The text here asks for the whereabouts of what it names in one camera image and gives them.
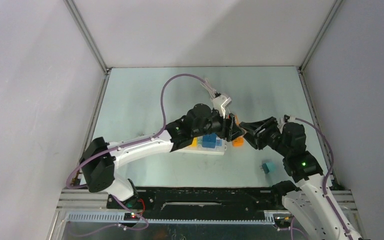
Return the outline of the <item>blue cube socket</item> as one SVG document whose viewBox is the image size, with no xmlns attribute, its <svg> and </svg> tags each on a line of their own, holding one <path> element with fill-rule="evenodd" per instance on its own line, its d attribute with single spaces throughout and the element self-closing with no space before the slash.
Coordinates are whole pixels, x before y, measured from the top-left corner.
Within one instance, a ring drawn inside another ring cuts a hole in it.
<svg viewBox="0 0 384 240">
<path fill-rule="evenodd" d="M 217 135 L 215 133 L 204 135 L 202 137 L 201 146 L 203 148 L 215 149 L 217 146 Z"/>
</svg>

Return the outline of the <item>orange power strip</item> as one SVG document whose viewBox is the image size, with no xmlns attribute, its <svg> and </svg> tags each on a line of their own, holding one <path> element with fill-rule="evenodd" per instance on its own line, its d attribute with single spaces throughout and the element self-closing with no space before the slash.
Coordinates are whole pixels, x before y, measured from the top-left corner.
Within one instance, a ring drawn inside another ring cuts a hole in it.
<svg viewBox="0 0 384 240">
<path fill-rule="evenodd" d="M 235 148 L 242 147 L 244 145 L 244 138 L 242 136 L 236 138 L 231 142 L 232 146 Z"/>
</svg>

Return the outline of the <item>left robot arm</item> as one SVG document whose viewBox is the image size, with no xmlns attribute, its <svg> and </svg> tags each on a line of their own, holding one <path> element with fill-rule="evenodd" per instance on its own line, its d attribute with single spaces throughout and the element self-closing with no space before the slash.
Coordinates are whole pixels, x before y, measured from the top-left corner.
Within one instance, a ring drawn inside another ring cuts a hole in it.
<svg viewBox="0 0 384 240">
<path fill-rule="evenodd" d="M 91 193 L 106 192 L 125 208 L 133 208 L 138 202 L 136 188 L 132 180 L 116 172 L 119 167 L 151 155 L 184 149 L 194 138 L 210 134 L 231 142 L 244 132 L 234 114 L 221 116 L 217 109 L 200 103 L 156 135 L 112 143 L 103 137 L 95 138 L 79 160 L 85 187 Z"/>
</svg>

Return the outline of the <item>white multicolour power strip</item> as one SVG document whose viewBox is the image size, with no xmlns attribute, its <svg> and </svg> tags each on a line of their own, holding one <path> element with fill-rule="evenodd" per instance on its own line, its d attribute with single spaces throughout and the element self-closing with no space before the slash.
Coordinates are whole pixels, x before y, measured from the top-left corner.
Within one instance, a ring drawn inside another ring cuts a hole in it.
<svg viewBox="0 0 384 240">
<path fill-rule="evenodd" d="M 216 147 L 215 148 L 204 148 L 202 147 L 202 136 L 198 137 L 198 146 L 190 147 L 187 146 L 185 148 L 177 150 L 178 153 L 188 153 L 188 154 L 203 154 L 203 155 L 224 155 L 227 145 L 226 141 L 217 137 L 216 138 Z"/>
</svg>

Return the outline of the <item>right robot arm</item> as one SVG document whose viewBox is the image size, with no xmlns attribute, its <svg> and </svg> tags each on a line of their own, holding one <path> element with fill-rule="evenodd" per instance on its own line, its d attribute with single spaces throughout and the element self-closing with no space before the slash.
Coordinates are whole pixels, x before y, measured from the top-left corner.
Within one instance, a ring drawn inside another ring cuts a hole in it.
<svg viewBox="0 0 384 240">
<path fill-rule="evenodd" d="M 292 180 L 273 185 L 271 204 L 287 209 L 311 240 L 361 240 L 336 201 L 316 158 L 307 150 L 305 127 L 285 119 L 270 117 L 241 122 L 244 139 L 256 150 L 270 147 L 283 157 L 283 166 Z"/>
</svg>

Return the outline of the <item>teal plug adapter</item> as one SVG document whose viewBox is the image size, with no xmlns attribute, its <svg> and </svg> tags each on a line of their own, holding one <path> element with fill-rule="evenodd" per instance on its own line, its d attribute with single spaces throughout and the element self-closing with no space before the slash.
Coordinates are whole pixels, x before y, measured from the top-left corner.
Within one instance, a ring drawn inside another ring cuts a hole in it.
<svg viewBox="0 0 384 240">
<path fill-rule="evenodd" d="M 272 161 L 265 161 L 261 164 L 261 169 L 265 174 L 269 174 L 276 170 L 276 165 Z"/>
</svg>

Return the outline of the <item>yellow cube socket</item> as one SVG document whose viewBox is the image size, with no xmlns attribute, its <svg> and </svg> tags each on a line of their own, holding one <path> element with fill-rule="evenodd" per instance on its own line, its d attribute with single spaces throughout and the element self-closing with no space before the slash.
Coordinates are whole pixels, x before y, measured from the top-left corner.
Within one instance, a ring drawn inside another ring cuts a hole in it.
<svg viewBox="0 0 384 240">
<path fill-rule="evenodd" d="M 197 137 L 193 138 L 193 141 L 192 141 L 190 147 L 191 148 L 197 148 L 198 147 L 198 138 Z"/>
</svg>

